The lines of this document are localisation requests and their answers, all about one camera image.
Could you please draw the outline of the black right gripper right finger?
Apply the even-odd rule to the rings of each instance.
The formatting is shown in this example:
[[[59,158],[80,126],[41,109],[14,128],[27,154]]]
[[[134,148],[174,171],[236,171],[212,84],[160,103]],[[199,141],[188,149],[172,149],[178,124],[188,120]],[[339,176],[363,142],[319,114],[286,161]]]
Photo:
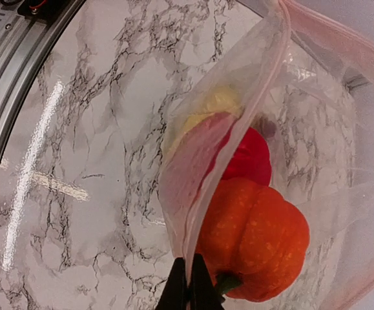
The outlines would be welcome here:
[[[201,254],[194,255],[189,290],[190,309],[224,310]]]

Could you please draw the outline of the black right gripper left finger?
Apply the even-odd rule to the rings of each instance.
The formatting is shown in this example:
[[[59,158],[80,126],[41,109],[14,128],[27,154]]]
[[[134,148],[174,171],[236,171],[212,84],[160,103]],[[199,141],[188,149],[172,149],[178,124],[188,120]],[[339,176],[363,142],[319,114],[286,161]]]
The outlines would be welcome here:
[[[188,287],[185,260],[176,258],[159,300],[159,310],[186,310]]]

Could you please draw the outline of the orange pumpkin toy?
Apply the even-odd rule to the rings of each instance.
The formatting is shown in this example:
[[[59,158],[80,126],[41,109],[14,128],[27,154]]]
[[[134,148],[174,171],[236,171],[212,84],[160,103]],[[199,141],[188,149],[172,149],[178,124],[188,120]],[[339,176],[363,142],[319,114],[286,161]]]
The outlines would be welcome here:
[[[196,252],[221,294],[265,302],[298,278],[309,239],[304,215],[278,191],[232,178],[213,194]]]

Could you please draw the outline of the red pepper toy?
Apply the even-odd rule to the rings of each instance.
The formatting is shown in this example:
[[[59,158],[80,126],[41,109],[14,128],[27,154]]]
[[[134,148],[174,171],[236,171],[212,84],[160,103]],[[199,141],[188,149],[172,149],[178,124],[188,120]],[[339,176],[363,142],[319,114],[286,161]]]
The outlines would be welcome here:
[[[224,127],[229,114],[218,112],[202,120],[198,116],[188,119],[186,130],[173,143],[174,156],[160,181],[160,195],[184,205],[192,203],[202,186],[202,181],[214,169],[215,159],[231,133],[220,135],[215,127]],[[229,161],[214,196],[225,192],[232,179],[245,180],[259,187],[268,187],[272,167],[267,142],[254,128],[248,128]]]

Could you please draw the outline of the clear zip top bag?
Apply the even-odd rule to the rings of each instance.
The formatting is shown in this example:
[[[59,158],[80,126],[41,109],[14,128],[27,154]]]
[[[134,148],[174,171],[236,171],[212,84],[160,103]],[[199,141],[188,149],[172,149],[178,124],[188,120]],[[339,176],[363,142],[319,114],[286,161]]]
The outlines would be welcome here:
[[[195,109],[207,89],[236,87],[240,115],[265,115],[276,125],[265,139],[271,185],[304,213],[311,243],[301,276],[283,293],[228,308],[351,309],[374,288],[374,103],[356,93],[374,88],[374,40],[307,1],[286,1],[286,8],[240,1],[233,31],[224,28],[225,1],[158,1],[126,19],[119,60],[147,55],[171,65],[175,89],[159,107],[152,88],[161,72],[146,72],[134,90],[127,79],[116,84],[122,102],[151,114],[140,140],[125,149],[126,164],[137,166],[129,189],[146,226],[173,153],[161,149],[170,122]]]

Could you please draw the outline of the yellow pepper toy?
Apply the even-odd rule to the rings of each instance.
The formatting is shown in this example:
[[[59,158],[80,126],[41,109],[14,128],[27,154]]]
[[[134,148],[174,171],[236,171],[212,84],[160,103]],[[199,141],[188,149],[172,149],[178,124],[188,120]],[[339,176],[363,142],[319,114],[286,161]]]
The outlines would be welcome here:
[[[219,112],[239,116],[242,111],[242,96],[232,85],[219,85],[198,97],[198,105],[190,112],[182,112],[172,119],[161,147],[164,154],[175,149],[183,135],[201,121]]]

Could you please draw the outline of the red grape bunch toy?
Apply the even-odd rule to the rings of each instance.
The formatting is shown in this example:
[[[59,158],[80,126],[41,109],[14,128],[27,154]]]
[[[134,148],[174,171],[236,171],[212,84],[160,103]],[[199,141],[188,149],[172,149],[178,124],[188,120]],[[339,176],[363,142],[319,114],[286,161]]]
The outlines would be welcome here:
[[[266,140],[275,136],[276,125],[267,116],[261,115],[254,119],[253,128]]]

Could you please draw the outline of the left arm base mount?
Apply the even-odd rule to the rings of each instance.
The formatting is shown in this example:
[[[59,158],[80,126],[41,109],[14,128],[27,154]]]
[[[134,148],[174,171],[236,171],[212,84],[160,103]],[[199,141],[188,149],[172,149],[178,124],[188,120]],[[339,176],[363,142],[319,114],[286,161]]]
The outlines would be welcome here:
[[[0,0],[3,6],[14,6],[20,4],[18,12],[21,15],[55,14],[63,8],[66,0]]]

